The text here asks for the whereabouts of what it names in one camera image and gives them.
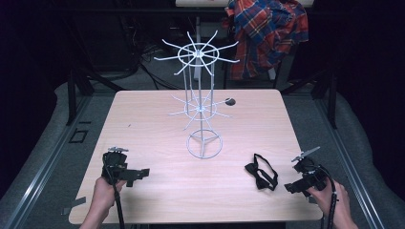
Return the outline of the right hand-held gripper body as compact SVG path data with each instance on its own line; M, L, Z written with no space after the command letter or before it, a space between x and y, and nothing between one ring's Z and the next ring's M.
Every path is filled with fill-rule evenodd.
M302 152L299 156L294 158L292 162L295 162L293 169L297 173L302 174L302 180L309 187L314 187L316 190L322 191L326 186L327 173L323 170L320 164L317 164L309 155L319 150L320 147L315 147L305 152Z

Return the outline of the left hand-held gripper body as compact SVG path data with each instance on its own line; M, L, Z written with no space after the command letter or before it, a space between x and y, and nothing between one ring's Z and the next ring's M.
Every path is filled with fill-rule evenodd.
M125 152L128 152L128 149L110 147L102 156L103 166L101 176L110 185L115 185L120 180L130 180L130 171L127 169L127 155L125 155Z

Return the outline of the white wire display rack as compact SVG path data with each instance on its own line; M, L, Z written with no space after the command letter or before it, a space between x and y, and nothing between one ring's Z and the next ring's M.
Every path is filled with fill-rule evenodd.
M213 129L211 121L216 115L227 117L227 114L218 111L220 105L234 106L236 104L236 100L232 97L219 101L214 98L216 63L218 61L238 63L238 60L221 57L221 51L235 47L237 42L217 47L213 44L217 33L215 31L208 40L201 41L199 49L196 49L195 38L192 38L190 34L187 34L189 42L182 46L162 40L165 45L175 48L177 52L170 57L156 57L158 61L176 59L181 63L181 68L175 75L182 75L185 96L179 98L173 95L173 98L181 102L183 108L171 115L185 115L188 118L184 130L190 126L196 128L186 139L186 149L190 155L200 159L212 158L222 150L224 141L221 135ZM193 77L197 57L202 62L199 65L202 70L199 81L195 81Z

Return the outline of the person's left hand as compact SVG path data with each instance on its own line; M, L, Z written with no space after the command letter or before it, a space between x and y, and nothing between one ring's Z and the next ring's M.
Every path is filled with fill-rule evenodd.
M104 177L99 177L96 180L91 209L109 210L115 203L115 191L120 192L125 184L124 180L120 180L116 187L113 187Z

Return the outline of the person's right hand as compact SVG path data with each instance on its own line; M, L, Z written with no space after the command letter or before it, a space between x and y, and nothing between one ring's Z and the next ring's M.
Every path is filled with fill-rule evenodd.
M322 191L310 187L308 192L314 197L316 203L326 215L330 213L332 193L337 194L334 221L347 219L351 215L349 194L342 184L336 181L330 183L328 180L327 186Z

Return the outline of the grey tape strip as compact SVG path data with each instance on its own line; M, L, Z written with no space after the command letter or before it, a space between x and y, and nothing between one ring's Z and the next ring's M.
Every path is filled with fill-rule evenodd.
M72 211L72 209L78 205L84 204L86 202L86 198L82 197L82 198L78 198L73 200L68 206L65 206L61 209L61 215L62 216L66 216L69 215L70 212Z

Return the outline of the black metal stand leg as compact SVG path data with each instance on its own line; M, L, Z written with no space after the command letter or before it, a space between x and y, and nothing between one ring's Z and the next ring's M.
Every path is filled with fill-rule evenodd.
M314 82L310 94L313 99L328 99L327 120L333 129L336 129L336 100L337 100L337 75L334 70L322 70L308 78L301 79L291 86L283 89L281 94L291 94L300 88L303 88L310 82Z
M67 125L71 125L77 116L76 90L79 90L85 96L91 96L95 92L94 87L90 83L91 79L101 83L115 92L123 91L122 87L111 82L107 78L102 77L98 73L90 71L86 68L72 69L67 81L69 105Z

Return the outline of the red blue plaid shirt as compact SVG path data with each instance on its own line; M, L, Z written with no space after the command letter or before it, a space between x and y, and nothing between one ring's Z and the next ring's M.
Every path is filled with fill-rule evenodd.
M309 21L297 0L229 0L238 42L230 67L232 80L256 77L280 64L293 45L309 40Z

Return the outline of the aluminium floor rail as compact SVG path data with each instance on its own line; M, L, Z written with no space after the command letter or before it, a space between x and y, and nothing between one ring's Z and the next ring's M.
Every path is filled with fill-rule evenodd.
M315 105L334 142L338 161L345 172L361 216L370 229L388 229L388 224L383 220L384 211L380 210L380 200L377 199L379 191L386 191L385 182L373 167L371 146L357 117L349 104L340 98L337 99L333 124L328 119L325 102L316 100Z
M63 99L57 101L50 122L10 188L0 199L0 229L16 229L23 224L90 101L89 96L79 99L76 115L69 125L66 124L69 118L68 102Z

